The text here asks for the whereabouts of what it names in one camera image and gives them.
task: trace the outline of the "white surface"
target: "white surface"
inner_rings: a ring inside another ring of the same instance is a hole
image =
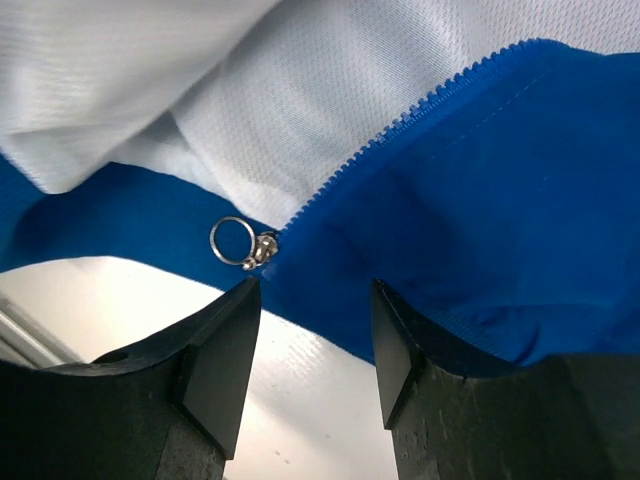
[[[220,292],[134,262],[64,260],[0,275],[0,291],[90,361]],[[375,369],[264,312],[228,480],[397,478]]]

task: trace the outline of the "blue fabric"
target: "blue fabric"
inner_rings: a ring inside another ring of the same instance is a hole
[[[638,55],[553,43],[486,68],[287,232],[263,271],[265,307],[372,360],[377,277],[518,363],[640,351],[639,84]],[[0,271],[113,255],[228,289],[246,274],[208,236],[233,214],[196,186],[117,164],[46,196],[0,159]],[[244,235],[223,235],[231,255]]]
[[[226,215],[240,213],[195,185],[143,168],[112,163],[69,193],[44,195],[0,158],[0,271],[111,255],[227,290],[247,273],[211,251],[211,227]],[[225,225],[218,238],[230,258],[249,249],[238,225]],[[265,307],[285,315],[269,285],[263,291]]]
[[[520,364],[639,352],[639,85],[640,55],[542,42],[489,62],[342,172],[265,277],[367,358],[370,278]]]

